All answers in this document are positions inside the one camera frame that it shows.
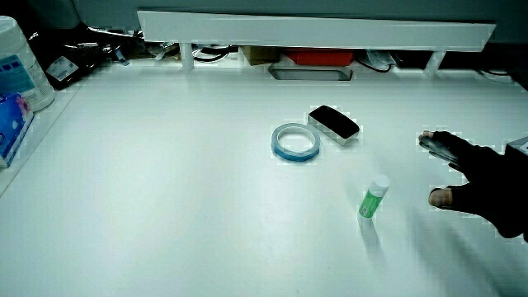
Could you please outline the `person's right hand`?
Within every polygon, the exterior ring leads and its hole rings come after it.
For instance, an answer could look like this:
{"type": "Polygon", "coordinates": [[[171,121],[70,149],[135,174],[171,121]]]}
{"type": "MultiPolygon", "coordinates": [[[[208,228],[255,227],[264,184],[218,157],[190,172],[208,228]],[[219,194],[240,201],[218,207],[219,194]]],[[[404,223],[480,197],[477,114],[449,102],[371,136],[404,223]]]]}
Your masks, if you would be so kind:
{"type": "Polygon", "coordinates": [[[423,131],[420,142],[439,144],[455,158],[449,166],[468,182],[431,190],[428,202],[438,209],[478,215],[504,238],[527,237],[527,149],[518,139],[500,154],[472,145],[447,131],[423,131]]]}

